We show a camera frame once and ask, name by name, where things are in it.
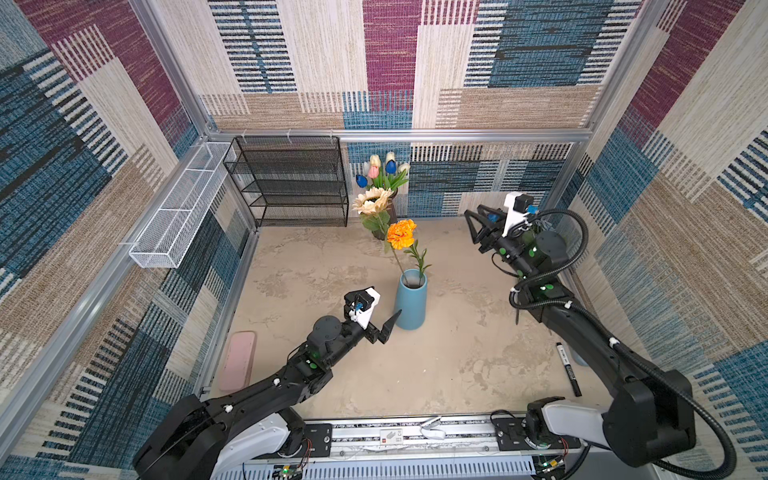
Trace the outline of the pink ribbed glass vase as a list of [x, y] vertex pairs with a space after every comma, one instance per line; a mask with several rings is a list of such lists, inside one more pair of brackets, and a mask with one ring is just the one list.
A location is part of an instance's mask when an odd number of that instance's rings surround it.
[[396, 223], [398, 220], [395, 206], [397, 194], [397, 189], [390, 190], [384, 203], [380, 202], [380, 198], [376, 199], [376, 203], [379, 204], [379, 207], [377, 208], [376, 213], [372, 216], [372, 219], [375, 220], [375, 228], [372, 230], [372, 234], [378, 240], [384, 240], [389, 226]]

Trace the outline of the cream dahlia flower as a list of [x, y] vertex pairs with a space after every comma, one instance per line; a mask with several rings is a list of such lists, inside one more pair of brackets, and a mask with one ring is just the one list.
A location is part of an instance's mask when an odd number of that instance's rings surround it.
[[379, 204], [376, 203], [376, 199], [380, 198], [380, 202], [384, 203], [390, 190], [391, 189], [373, 187], [365, 193], [359, 194], [353, 202], [353, 210], [358, 214], [363, 227], [371, 233], [375, 228], [375, 220], [372, 219], [372, 216], [376, 213], [377, 208], [379, 207]]

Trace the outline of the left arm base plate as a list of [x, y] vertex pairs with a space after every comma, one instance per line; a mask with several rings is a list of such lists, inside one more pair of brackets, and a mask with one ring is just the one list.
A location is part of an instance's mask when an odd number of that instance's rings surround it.
[[288, 438], [279, 454], [288, 458], [302, 458], [309, 454], [313, 458], [326, 458], [331, 454], [333, 425], [331, 423], [309, 423], [289, 431]]

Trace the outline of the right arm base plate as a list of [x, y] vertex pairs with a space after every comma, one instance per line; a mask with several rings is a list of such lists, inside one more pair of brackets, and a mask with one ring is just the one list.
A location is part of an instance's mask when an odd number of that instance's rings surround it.
[[489, 420], [494, 429], [498, 449], [502, 452], [579, 452], [583, 447], [583, 443], [575, 437], [558, 436], [548, 432], [531, 434], [525, 417], [513, 416], [506, 411], [493, 412]]

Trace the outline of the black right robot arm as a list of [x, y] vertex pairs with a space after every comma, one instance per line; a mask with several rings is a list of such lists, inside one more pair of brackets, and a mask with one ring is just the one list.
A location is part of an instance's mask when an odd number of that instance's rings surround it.
[[[504, 212], [485, 205], [464, 213], [479, 251], [499, 256], [517, 277], [509, 293], [510, 305], [530, 312], [572, 346], [612, 397], [605, 411], [573, 405], [558, 396], [529, 403], [527, 441], [535, 447], [549, 446], [555, 438], [569, 436], [604, 447], [631, 467], [654, 464], [691, 479], [727, 478], [737, 466], [735, 447], [719, 421], [694, 399], [688, 379], [677, 370], [662, 370], [633, 351], [559, 280], [559, 273], [585, 254], [589, 229], [580, 215], [561, 210], [580, 230], [577, 250], [570, 253], [558, 232], [536, 226], [554, 213], [552, 209], [535, 214]], [[691, 470], [668, 460], [695, 447], [697, 418], [708, 425], [723, 449], [722, 463], [710, 470]]]

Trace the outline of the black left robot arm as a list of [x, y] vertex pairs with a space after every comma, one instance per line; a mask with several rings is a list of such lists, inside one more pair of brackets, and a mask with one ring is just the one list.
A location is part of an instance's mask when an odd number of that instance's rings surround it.
[[319, 318], [306, 340], [274, 374], [208, 400], [177, 401], [133, 458], [140, 479], [208, 479], [230, 463], [275, 453], [304, 427], [294, 406], [316, 395], [332, 368], [363, 339], [386, 343], [399, 316], [371, 322], [379, 293], [372, 287], [344, 296], [344, 317]]

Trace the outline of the teal cylindrical vase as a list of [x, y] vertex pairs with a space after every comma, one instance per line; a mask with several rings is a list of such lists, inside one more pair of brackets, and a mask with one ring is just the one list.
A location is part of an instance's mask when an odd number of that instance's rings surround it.
[[396, 325], [404, 330], [420, 328], [426, 318], [428, 281], [418, 269], [408, 269], [400, 277], [394, 311], [400, 311]]

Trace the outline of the orange marigold flower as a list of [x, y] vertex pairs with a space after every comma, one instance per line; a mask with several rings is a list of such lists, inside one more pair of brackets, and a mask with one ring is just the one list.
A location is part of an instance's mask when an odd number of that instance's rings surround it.
[[396, 263], [403, 275], [406, 275], [406, 269], [398, 256], [399, 252], [404, 253], [415, 262], [417, 274], [413, 280], [405, 280], [405, 285], [409, 288], [418, 288], [427, 281], [426, 270], [431, 267], [426, 261], [427, 248], [420, 248], [419, 241], [416, 238], [418, 225], [411, 219], [400, 220], [389, 226], [385, 241], [392, 251]]

